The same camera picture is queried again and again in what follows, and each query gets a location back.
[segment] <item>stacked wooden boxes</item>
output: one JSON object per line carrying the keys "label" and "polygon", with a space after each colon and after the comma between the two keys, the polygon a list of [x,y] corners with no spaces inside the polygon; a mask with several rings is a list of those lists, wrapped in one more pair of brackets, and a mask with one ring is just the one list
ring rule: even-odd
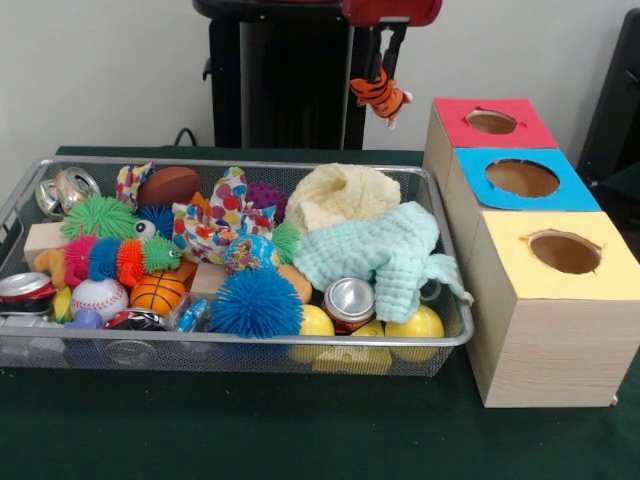
{"label": "stacked wooden boxes", "polygon": [[436,177],[487,407],[606,406],[640,344],[640,266],[530,102],[436,99]]}

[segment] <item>black stand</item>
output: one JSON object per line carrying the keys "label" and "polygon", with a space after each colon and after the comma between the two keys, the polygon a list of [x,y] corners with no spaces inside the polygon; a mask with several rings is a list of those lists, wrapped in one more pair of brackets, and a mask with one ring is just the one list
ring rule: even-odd
{"label": "black stand", "polygon": [[339,3],[193,5],[212,19],[204,76],[211,74],[216,146],[362,148],[365,109],[348,93],[348,78],[364,71],[366,31],[351,29]]}

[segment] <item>wire mesh basket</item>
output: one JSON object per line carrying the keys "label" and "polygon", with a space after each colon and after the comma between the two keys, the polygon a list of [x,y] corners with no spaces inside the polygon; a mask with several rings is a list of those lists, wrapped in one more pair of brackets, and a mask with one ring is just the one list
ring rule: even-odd
{"label": "wire mesh basket", "polygon": [[[29,228],[46,222],[34,191],[39,181],[71,166],[92,175],[105,195],[113,195],[123,165],[154,161],[185,165],[201,178],[200,190],[213,191],[215,181],[230,166],[239,166],[253,180],[277,185],[290,194],[315,165],[259,162],[193,161],[57,156],[35,163],[0,211],[0,278],[28,271],[23,255]],[[436,183],[415,167],[375,167],[401,185],[402,201],[415,200],[440,226],[437,251],[455,256]],[[178,308],[186,309],[192,296]],[[347,373],[433,376],[454,347],[473,334],[469,307],[444,287],[429,306],[440,316],[444,338],[282,336],[243,339],[216,333],[68,330],[0,327],[0,366],[141,369],[217,372]]]}

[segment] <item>brown ball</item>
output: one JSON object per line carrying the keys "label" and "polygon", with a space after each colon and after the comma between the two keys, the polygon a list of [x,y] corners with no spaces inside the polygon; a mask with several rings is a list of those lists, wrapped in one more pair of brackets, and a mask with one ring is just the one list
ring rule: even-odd
{"label": "brown ball", "polygon": [[313,288],[311,287],[311,282],[307,280],[307,277],[301,274],[293,265],[281,265],[280,268],[278,268],[278,273],[289,280],[295,287],[302,303],[309,303]]}
{"label": "brown ball", "polygon": [[158,170],[138,191],[138,205],[150,207],[174,203],[189,203],[200,188],[200,177],[187,167],[167,167]]}

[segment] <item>red lid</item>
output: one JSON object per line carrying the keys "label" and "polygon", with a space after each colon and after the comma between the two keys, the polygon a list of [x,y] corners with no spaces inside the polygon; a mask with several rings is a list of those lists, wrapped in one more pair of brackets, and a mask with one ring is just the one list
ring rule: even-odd
{"label": "red lid", "polygon": [[526,98],[434,99],[454,147],[558,148]]}

